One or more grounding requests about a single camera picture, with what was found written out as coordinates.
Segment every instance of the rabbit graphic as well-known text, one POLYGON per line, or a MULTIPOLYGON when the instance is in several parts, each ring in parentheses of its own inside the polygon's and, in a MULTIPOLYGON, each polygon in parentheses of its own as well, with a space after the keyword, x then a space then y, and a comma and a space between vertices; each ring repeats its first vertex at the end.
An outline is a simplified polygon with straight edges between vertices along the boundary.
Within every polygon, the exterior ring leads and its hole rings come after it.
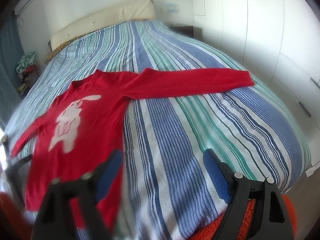
POLYGON ((93 101, 101 98, 100 95, 92 95, 72 102, 59 116, 57 117, 57 126, 54 130, 54 135, 51 139, 49 151, 59 141, 63 141, 63 152, 68 153, 74 148, 74 141, 77 137, 77 128, 81 122, 80 106, 85 100, 93 101))

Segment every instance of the dark wooden nightstand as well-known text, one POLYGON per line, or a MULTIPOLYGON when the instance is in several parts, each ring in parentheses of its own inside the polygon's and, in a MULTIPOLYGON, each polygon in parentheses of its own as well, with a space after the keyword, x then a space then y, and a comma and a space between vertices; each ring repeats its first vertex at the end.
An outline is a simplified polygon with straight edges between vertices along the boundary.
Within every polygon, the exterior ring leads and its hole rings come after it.
POLYGON ((191 25, 173 24, 173 25, 167 25, 167 27, 176 33, 188 36, 190 38, 195 37, 193 32, 193 26, 191 25))

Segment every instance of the sweater sleeve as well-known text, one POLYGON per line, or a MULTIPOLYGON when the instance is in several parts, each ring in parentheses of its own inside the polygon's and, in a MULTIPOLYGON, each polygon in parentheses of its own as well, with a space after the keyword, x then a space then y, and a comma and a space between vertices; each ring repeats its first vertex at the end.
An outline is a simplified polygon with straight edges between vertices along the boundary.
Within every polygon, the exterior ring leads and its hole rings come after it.
POLYGON ((248 71, 229 68, 157 71, 147 68, 125 85, 124 94, 132 99, 181 97, 252 85, 248 71))
POLYGON ((34 122, 23 132, 23 134, 16 141, 14 147, 11 150, 11 157, 15 157, 22 150, 24 145, 39 132, 39 129, 46 121, 47 113, 39 116, 34 122))

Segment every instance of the striped bedspread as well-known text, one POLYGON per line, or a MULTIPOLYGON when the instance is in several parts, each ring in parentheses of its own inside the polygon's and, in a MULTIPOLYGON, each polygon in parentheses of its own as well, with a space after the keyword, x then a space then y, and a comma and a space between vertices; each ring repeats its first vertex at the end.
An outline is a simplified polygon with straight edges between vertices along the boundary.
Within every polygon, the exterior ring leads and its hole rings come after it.
MULTIPOLYGON (((243 69, 158 21, 124 22, 90 33, 58 53, 22 101, 5 131, 10 147, 71 81, 96 69, 140 73, 209 67, 243 69)), ((253 87, 224 93, 129 104, 117 239, 188 239, 225 210, 227 192, 204 167, 207 148, 249 179, 273 177, 282 191, 297 181, 310 161, 303 134, 279 98, 252 79, 253 87)), ((34 143, 18 158, 30 154, 34 143)))

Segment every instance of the blue curtain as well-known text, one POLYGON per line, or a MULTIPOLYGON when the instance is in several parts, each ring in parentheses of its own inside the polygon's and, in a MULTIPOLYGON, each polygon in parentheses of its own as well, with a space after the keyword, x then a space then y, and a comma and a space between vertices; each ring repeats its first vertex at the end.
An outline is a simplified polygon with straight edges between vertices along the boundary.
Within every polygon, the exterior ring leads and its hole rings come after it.
POLYGON ((23 54, 17 19, 12 13, 0 30, 0 129, 2 131, 21 102, 16 91, 21 82, 15 71, 15 65, 23 54))

